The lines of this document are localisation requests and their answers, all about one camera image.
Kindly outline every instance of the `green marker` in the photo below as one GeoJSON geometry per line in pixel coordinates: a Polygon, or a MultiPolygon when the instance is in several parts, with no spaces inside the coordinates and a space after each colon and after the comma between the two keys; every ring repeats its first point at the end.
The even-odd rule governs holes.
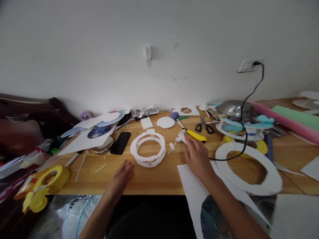
{"type": "Polygon", "coordinates": [[[184,116],[184,117],[182,117],[182,118],[175,119],[175,121],[177,121],[177,120],[182,120],[182,119],[185,119],[185,118],[188,118],[188,116],[184,116]]]}

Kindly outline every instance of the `white square piece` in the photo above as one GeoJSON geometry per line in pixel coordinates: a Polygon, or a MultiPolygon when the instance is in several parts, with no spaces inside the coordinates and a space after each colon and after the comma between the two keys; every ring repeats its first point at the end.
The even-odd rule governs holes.
{"type": "Polygon", "coordinates": [[[143,129],[152,128],[153,124],[149,117],[141,119],[143,129]]]}

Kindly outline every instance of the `yellow utility knife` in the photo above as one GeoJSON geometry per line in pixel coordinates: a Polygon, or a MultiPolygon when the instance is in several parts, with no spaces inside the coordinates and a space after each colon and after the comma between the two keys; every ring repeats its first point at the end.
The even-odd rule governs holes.
{"type": "Polygon", "coordinates": [[[189,129],[186,129],[186,128],[180,123],[179,120],[177,120],[177,121],[178,121],[179,125],[182,126],[182,128],[186,130],[186,133],[188,133],[190,136],[194,137],[194,138],[197,139],[198,141],[201,141],[201,142],[203,142],[203,143],[206,143],[207,138],[206,138],[205,136],[199,135],[199,134],[197,134],[197,133],[195,133],[195,132],[193,132],[193,131],[191,131],[191,130],[189,130],[189,129]]]}

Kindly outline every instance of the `purple object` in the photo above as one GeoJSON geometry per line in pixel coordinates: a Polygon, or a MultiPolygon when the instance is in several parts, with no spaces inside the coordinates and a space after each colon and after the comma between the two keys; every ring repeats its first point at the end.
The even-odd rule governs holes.
{"type": "Polygon", "coordinates": [[[178,119],[179,114],[178,114],[178,112],[173,112],[173,113],[171,113],[170,117],[171,117],[172,119],[178,119]]]}
{"type": "Polygon", "coordinates": [[[93,117],[93,115],[92,115],[91,111],[84,111],[84,112],[80,115],[80,118],[81,118],[82,120],[88,120],[88,119],[90,119],[90,118],[92,118],[92,117],[93,117]]]}

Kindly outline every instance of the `yellow cylinder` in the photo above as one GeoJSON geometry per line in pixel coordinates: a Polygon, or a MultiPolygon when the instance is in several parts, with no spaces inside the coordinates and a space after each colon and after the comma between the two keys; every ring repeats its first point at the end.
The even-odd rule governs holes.
{"type": "MultiPolygon", "coordinates": [[[[229,142],[235,142],[235,139],[232,138],[232,137],[229,137],[227,135],[224,136],[223,138],[223,142],[224,143],[229,143],[229,142]]],[[[257,150],[259,152],[261,152],[263,155],[265,155],[267,152],[268,152],[268,148],[267,148],[267,145],[266,143],[263,141],[263,140],[258,140],[258,141],[254,141],[255,144],[257,145],[257,150]]],[[[240,151],[233,151],[234,154],[238,155],[240,154],[240,151]]],[[[240,157],[242,158],[247,158],[247,159],[254,159],[253,157],[249,156],[248,154],[245,154],[243,153],[240,157]]]]}

